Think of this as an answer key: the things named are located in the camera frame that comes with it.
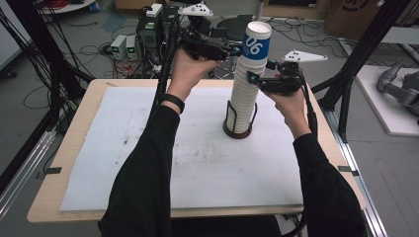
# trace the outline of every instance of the stack of cups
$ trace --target stack of cups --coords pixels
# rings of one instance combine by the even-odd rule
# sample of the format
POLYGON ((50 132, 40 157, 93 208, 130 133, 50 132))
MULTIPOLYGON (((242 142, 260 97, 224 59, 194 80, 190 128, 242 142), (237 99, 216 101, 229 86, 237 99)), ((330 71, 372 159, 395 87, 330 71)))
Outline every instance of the stack of cups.
POLYGON ((265 72, 271 32, 271 26, 264 22, 251 22, 247 26, 243 53, 238 58, 227 117, 223 125, 224 132, 230 137, 245 138, 252 130, 251 118, 259 88, 247 81, 247 72, 260 76, 265 72))

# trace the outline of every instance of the black strap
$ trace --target black strap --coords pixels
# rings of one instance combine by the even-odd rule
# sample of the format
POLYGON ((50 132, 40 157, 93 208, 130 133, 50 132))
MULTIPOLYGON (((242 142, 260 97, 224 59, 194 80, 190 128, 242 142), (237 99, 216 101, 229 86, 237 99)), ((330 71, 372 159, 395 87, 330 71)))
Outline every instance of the black strap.
POLYGON ((185 108, 185 103, 181 99, 170 94, 161 95, 160 101, 161 102, 168 101, 175 104, 176 106, 179 107, 179 109, 181 110, 181 113, 183 112, 183 109, 185 108))

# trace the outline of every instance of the person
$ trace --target person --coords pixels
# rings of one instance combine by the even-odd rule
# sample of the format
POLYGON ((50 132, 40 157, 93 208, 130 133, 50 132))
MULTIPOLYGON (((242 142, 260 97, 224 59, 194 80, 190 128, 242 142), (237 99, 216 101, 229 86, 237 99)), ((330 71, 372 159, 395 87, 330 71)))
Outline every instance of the person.
MULTIPOLYGON (((202 58, 194 60, 188 52, 179 49, 174 59, 167 94, 185 102, 204 74, 216 66, 216 61, 202 58)), ((266 95, 275 102, 293 134, 308 236, 367 236, 361 208, 353 190, 328 162, 316 137, 308 128, 302 91, 286 97, 266 95)), ((242 220, 244 224, 237 223, 237 219, 230 221, 228 217, 211 218, 210 222, 200 218, 197 222, 171 220, 170 175, 173 146, 180 122, 180 107, 182 106, 178 103, 163 101, 152 115, 138 143, 116 176, 108 209, 100 221, 102 235, 266 236, 263 231, 268 227, 263 224, 259 225, 260 232, 255 235, 251 235, 251 231, 245 227, 257 225, 252 222, 257 216, 238 218, 238 222, 242 220), (207 232, 201 230, 202 235, 199 235, 200 221, 206 226, 208 223, 224 223, 221 229, 236 228, 238 234, 228 231, 224 235, 219 232, 211 235, 214 233, 207 228, 207 232), (183 230, 191 228, 196 232, 174 234, 174 229, 182 230, 182 226, 185 227, 183 230)), ((262 223, 265 220, 271 221, 272 218, 262 216, 258 220, 262 220, 257 221, 262 223)))

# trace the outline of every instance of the gray floor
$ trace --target gray floor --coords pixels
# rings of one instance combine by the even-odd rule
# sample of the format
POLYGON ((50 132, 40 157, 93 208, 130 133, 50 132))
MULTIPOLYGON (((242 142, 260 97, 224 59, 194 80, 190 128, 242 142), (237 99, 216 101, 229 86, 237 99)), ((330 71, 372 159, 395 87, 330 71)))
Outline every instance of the gray floor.
MULTIPOLYGON (((97 22, 96 25, 87 27, 63 25, 65 35, 75 52, 79 52, 80 48, 85 45, 99 46, 104 42, 111 41, 112 36, 134 32, 135 27, 132 26, 136 25, 136 15, 122 15, 113 11, 112 7, 107 9, 98 14, 80 10, 60 16, 62 21, 76 25, 97 22), (115 32, 122 26, 127 27, 115 32)), ((316 24, 319 25, 319 29, 306 26, 306 32, 309 35, 319 34, 321 39, 326 38, 327 36, 324 35, 322 30, 322 24, 316 24)), ((302 28, 299 29, 299 32, 305 41, 315 40, 315 37, 306 36, 302 32, 302 28)), ((295 30, 284 34, 299 40, 295 30)), ((344 55, 337 42, 328 40, 326 43, 333 46, 336 54, 344 55)), ((329 56, 329 60, 326 62, 301 65, 310 85, 317 85, 335 75, 346 60, 345 57, 334 55, 330 47, 310 47, 287 39, 280 33, 273 32, 270 58, 280 59, 293 48, 329 56)), ((84 48, 83 52, 91 50, 92 47, 84 48)), ((86 68, 95 77, 110 77, 109 73, 106 73, 111 71, 111 64, 107 58, 100 55, 78 54, 78 56, 82 62, 87 62, 86 68)), ((404 53, 388 47, 386 44, 376 50, 372 59, 391 63, 399 57, 403 58, 406 65, 417 66, 404 53)), ((42 85, 37 80, 30 62, 24 56, 21 56, 12 65, 18 71, 18 77, 13 79, 0 78, 0 109, 2 111, 0 117, 0 132, 2 134, 0 137, 0 172, 4 171, 46 111, 46 109, 27 109, 23 106, 25 97, 42 85)), ((274 72, 268 72, 265 75, 271 76, 273 74, 274 72)), ((320 92, 316 96, 321 98, 323 93, 320 92)), ((26 104, 29 107, 45 106, 45 90, 40 89, 32 93, 26 104)), ((61 138, 61 136, 56 138, 33 177, 0 223, 1 236, 99 236, 97 224, 94 221, 32 224, 26 218, 35 195, 42 184, 42 180, 37 179, 36 174, 42 170, 43 163, 53 152, 61 138)), ((419 236, 419 226, 417 225, 419 222, 419 188, 415 184, 419 178, 417 173, 419 168, 419 138, 387 135, 365 95, 357 83, 354 83, 348 139, 388 236, 419 236)))

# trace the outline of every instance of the black sleeve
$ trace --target black sleeve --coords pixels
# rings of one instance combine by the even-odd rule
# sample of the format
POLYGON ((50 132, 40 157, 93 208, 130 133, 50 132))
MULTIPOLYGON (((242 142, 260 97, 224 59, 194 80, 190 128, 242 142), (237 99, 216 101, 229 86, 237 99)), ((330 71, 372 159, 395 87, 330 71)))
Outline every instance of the black sleeve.
POLYGON ((308 236, 367 236, 354 191, 326 158, 316 137, 306 134, 294 143, 308 236))
POLYGON ((172 109, 158 108, 117 174, 100 222, 102 236, 170 235, 170 174, 179 121, 172 109))

